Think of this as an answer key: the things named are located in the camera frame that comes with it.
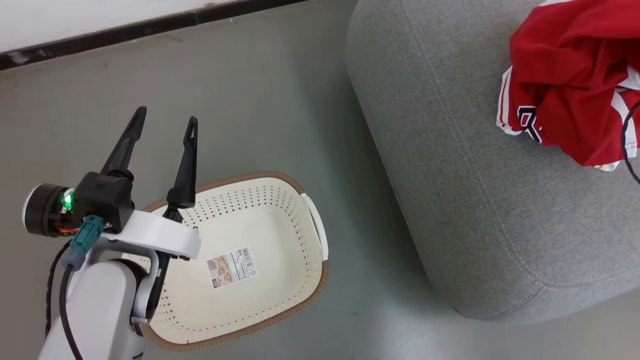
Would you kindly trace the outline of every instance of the black letter on jersey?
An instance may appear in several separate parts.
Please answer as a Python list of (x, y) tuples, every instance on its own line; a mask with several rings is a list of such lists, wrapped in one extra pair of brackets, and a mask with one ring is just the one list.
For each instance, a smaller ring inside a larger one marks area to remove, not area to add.
[(536, 107), (535, 106), (521, 106), (518, 108), (518, 120), (524, 132), (529, 134), (533, 140), (538, 143), (542, 143), (542, 138), (538, 134), (538, 130), (534, 126), (536, 124)]

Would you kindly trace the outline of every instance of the white wall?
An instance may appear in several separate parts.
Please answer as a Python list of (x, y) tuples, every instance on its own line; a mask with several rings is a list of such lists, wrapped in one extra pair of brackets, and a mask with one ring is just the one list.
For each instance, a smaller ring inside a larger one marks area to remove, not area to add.
[(0, 53), (235, 0), (0, 0)]

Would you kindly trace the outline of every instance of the black baseboard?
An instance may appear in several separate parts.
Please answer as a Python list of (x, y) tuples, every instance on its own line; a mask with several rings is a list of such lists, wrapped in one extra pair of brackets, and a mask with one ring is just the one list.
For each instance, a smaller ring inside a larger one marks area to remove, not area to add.
[(109, 29), (48, 44), (25, 47), (0, 53), (0, 70), (37, 63), (61, 56), (98, 49), (99, 47), (136, 40), (137, 38), (166, 33), (176, 29), (196, 26), (206, 22), (229, 19), (306, 0), (241, 0), (234, 3), (199, 8), (160, 19), (153, 19), (121, 28)]

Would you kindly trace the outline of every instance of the gray fabric upholstery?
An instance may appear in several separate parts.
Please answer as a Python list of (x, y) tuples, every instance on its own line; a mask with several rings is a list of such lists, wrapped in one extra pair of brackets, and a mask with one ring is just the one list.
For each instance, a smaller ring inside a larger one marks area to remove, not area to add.
[(640, 285), (627, 170), (495, 126), (509, 36), (539, 1), (360, 0), (349, 26), (349, 74), (422, 262), (470, 318), (540, 322)]

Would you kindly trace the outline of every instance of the brown basket rim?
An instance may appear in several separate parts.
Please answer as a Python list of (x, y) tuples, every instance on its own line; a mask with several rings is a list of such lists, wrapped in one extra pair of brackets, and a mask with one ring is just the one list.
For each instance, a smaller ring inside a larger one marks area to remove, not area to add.
[[(196, 193), (200, 193), (200, 192), (204, 192), (206, 190), (211, 190), (214, 188), (219, 188), (221, 186), (225, 186), (225, 185), (229, 185), (229, 184), (235, 184), (235, 183), (240, 183), (242, 181), (248, 181), (248, 180), (254, 180), (254, 179), (260, 179), (260, 178), (264, 178), (264, 177), (273, 177), (275, 179), (279, 179), (282, 180), (286, 183), (288, 183), (289, 185), (291, 185), (299, 194), (303, 194), (305, 191), (303, 190), (302, 186), (300, 186), (300, 184), (298, 184), (294, 179), (292, 179), (291, 177), (279, 173), (279, 172), (275, 172), (275, 171), (263, 171), (263, 172), (254, 172), (251, 174), (245, 174), (245, 175), (241, 175), (241, 176), (235, 176), (235, 177), (230, 177), (228, 179), (224, 179), (224, 180), (220, 180), (220, 181), (215, 181), (213, 183), (209, 183), (209, 184), (204, 184), (204, 185), (200, 185), (197, 186), (196, 188)], [(162, 208), (163, 206), (167, 205), (167, 201), (166, 199), (160, 200), (158, 202), (155, 202), (149, 206), (147, 206), (145, 208), (145, 211), (147, 212), (152, 212), (155, 211), (159, 208)], [(313, 304), (314, 301), (316, 301), (316, 299), (318, 298), (318, 296), (320, 296), (320, 293), (322, 293), (322, 290), (324, 289), (326, 282), (329, 278), (329, 261), (328, 260), (324, 260), (322, 262), (322, 274), (320, 276), (320, 281), (318, 282), (318, 285), (316, 287), (316, 289), (314, 290), (313, 293), (311, 293), (311, 295), (305, 299), (303, 302), (299, 303), (298, 305), (283, 311), (280, 314), (277, 314), (275, 316), (272, 316), (271, 318), (265, 319), (259, 323), (255, 323), (251, 326), (247, 326), (244, 329), (240, 329), (240, 330), (236, 330), (234, 332), (230, 332), (228, 334), (224, 334), (221, 336), (217, 336), (215, 338), (211, 338), (211, 339), (207, 339), (207, 340), (201, 340), (201, 341), (196, 341), (194, 343), (186, 343), (186, 344), (178, 344), (178, 343), (172, 343), (171, 341), (167, 341), (164, 338), (160, 337), (160, 335), (158, 335), (155, 330), (153, 330), (151, 328), (151, 326), (149, 325), (144, 325), (141, 327), (143, 334), (148, 337), (149, 339), (151, 339), (151, 341), (153, 341), (154, 343), (158, 344), (159, 346), (163, 347), (163, 348), (167, 348), (169, 350), (172, 351), (192, 351), (192, 350), (198, 350), (201, 348), (206, 348), (206, 347), (211, 347), (214, 345), (218, 345), (218, 344), (222, 344), (222, 343), (226, 343), (228, 341), (231, 340), (235, 340), (240, 338), (241, 336), (247, 335), (247, 334), (251, 334), (252, 332), (256, 332), (258, 330), (261, 330), (267, 326), (273, 325), (274, 323), (280, 322), (286, 318), (288, 318), (289, 316), (295, 314), (295, 313), (299, 313), (300, 311), (306, 309), (307, 307), (309, 307), (311, 304)]]

